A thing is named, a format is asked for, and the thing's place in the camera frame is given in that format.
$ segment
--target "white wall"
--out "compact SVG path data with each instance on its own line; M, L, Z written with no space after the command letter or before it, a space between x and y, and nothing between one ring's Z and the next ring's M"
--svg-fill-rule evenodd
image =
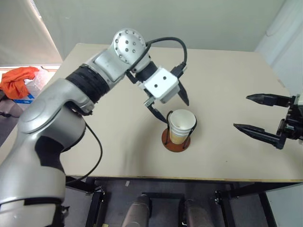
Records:
M303 91L302 0L286 0L256 51L291 95ZM267 192L267 197L278 227L303 227L303 185Z
M267 192L278 227L303 227L303 186Z
M291 95L303 91L303 1L287 0L256 48Z
M0 0L0 66L61 62L29 0Z
M62 58L76 43L110 44L124 27L146 41L254 51L284 0L35 0ZM179 47L174 42L156 46Z

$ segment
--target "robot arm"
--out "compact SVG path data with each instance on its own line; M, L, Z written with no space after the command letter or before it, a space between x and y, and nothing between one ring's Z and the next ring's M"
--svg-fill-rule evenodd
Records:
M92 114L94 104L125 75L147 93L145 106L164 122L152 107L154 100L166 103L178 93L188 105L179 82L186 58L168 72L151 61L150 46L133 29L119 31L108 49L55 81L25 110L13 148L0 165L0 226L63 226L65 174L60 154L83 137L82 115Z
M265 143L272 144L277 149L283 149L286 139L303 141L303 93L286 97L273 94L254 94L246 97L258 104L268 106L289 107L285 119L282 119L276 134L266 132L247 124L234 124L241 132Z

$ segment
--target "beige table top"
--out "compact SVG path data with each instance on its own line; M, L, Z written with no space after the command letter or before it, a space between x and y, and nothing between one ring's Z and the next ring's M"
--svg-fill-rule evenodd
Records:
M64 78L106 45L78 44L52 78ZM152 48L152 60L172 69L183 59L182 50ZM254 140L233 127L251 124L275 133L287 109L258 105L245 97L255 93L288 96L271 68L258 53L188 50L188 69L181 77L190 106L176 96L156 103L166 115L180 108L198 120L190 147L181 153L166 150L161 134L166 125L143 105L146 94L128 78L96 104L85 120L99 136L104 155L92 176L152 177L231 181L303 181L303 146L287 140L285 148ZM0 148L0 162L16 137L16 128ZM84 175L99 157L89 131L61 155L67 175Z

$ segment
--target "paper cup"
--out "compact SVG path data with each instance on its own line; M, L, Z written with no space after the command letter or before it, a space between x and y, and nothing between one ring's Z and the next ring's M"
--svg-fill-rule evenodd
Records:
M170 140L182 144L196 123L195 115L188 110L175 110L169 116Z

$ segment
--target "black metal leg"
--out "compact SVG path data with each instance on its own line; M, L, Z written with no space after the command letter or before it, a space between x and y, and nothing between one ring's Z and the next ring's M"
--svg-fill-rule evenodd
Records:
M234 197L266 192L269 190L287 187L294 184L298 184L298 183L254 183L241 188L222 192L221 196L227 198L234 198Z
M226 227L236 227L233 219L232 208L228 198L223 198L220 191L215 191L215 201L221 206L224 224Z
M104 223L106 212L106 193L95 192L91 198L89 214L85 227L95 227Z
M71 176L65 177L66 182L72 181L72 180L75 180L75 178L73 178ZM74 183L67 185L67 187L72 188L72 189L77 189L80 191L84 191L84 192L94 192L95 188L96 188L94 183L87 183L87 182L83 182L83 181L76 181Z
M179 206L178 206L178 227L183 227L183 219L185 215L185 198L184 196L180 199L179 201Z
M268 227L277 227L274 214L271 210L268 198L265 192L259 193L259 198L263 207Z

